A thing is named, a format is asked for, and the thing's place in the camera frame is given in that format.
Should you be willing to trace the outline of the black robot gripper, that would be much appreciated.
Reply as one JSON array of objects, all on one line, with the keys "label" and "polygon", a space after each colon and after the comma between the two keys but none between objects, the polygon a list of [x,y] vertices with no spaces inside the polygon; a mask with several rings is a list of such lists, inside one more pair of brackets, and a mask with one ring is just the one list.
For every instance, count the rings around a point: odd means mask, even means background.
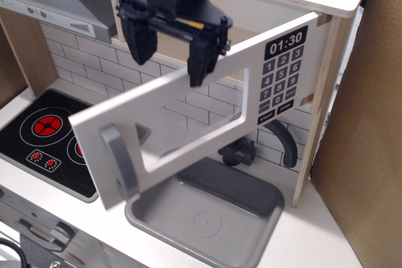
[{"label": "black robot gripper", "polygon": [[[144,65],[157,51],[157,34],[190,43],[187,70],[190,86],[199,87],[214,71],[217,58],[230,49],[230,16],[210,0],[119,0],[116,5],[133,60]],[[197,29],[188,21],[203,23]]]}]

